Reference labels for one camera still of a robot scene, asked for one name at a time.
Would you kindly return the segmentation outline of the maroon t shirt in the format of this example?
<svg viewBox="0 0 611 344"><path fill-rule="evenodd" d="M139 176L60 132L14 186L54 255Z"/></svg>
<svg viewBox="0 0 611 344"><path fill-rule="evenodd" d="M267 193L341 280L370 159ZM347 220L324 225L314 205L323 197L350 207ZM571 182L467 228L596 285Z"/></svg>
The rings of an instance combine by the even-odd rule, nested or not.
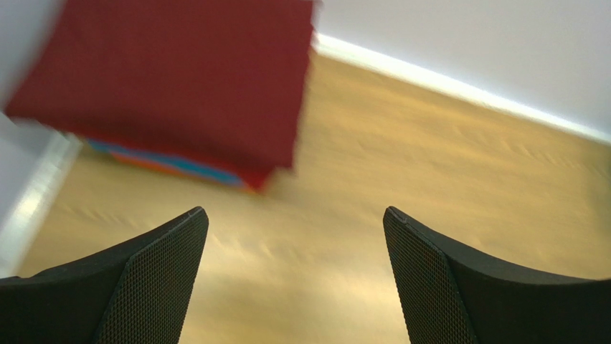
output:
<svg viewBox="0 0 611 344"><path fill-rule="evenodd" d="M316 1L66 1L5 112L123 145L290 168Z"/></svg>

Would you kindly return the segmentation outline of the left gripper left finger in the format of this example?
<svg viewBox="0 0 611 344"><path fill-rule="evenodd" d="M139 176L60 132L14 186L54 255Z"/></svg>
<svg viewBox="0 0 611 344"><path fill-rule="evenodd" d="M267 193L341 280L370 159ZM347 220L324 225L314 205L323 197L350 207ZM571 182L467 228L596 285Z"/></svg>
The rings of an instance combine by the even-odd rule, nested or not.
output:
<svg viewBox="0 0 611 344"><path fill-rule="evenodd" d="M195 207L128 241L1 280L3 343L177 343L209 219Z"/></svg>

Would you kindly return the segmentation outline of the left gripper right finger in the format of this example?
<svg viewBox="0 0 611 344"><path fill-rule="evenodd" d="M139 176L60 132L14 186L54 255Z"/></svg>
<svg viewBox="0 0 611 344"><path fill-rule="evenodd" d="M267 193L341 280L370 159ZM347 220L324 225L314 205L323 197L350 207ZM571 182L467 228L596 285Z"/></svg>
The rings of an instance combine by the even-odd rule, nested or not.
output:
<svg viewBox="0 0 611 344"><path fill-rule="evenodd" d="M384 234L411 343L608 343L610 281L524 267L390 206Z"/></svg>

